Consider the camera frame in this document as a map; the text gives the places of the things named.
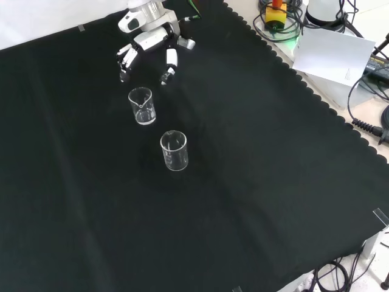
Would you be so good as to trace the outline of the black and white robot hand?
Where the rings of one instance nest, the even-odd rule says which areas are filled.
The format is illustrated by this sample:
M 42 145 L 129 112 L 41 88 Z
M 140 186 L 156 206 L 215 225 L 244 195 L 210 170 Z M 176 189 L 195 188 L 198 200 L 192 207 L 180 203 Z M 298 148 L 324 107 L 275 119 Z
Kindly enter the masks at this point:
M 118 23 L 122 32 L 140 30 L 129 44 L 121 48 L 116 59 L 120 68 L 120 81 L 129 81 L 132 66 L 137 57 L 158 47 L 166 47 L 166 70 L 160 78 L 162 86 L 167 85 L 178 67 L 178 46 L 193 50 L 196 42 L 181 35 L 180 21 L 172 10 L 164 10 L 156 19 L 151 19 L 144 10 L 129 11 Z

